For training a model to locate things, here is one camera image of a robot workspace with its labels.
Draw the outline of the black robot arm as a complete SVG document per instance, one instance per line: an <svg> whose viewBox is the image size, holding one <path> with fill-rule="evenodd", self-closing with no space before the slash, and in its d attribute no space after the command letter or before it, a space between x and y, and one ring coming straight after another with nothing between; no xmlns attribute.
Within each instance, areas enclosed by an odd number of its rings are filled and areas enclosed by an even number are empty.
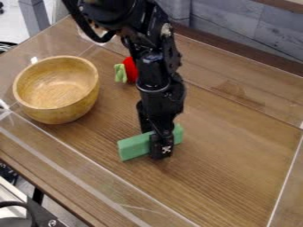
<svg viewBox="0 0 303 227"><path fill-rule="evenodd" d="M88 38L105 43L115 35L139 71L136 104L147 151L155 160L172 155L173 119L183 112L185 87L169 17L155 0L61 0Z"/></svg>

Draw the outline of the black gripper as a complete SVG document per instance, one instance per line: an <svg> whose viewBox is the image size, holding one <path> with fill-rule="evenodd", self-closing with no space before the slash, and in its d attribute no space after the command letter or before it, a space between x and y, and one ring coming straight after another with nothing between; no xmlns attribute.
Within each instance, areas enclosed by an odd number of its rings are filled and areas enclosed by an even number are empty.
<svg viewBox="0 0 303 227"><path fill-rule="evenodd" d="M173 119L183 112L185 87L181 76L175 73L161 88L137 81L141 99L136 104L141 132L149 135L149 155L155 160L172 156Z"/></svg>

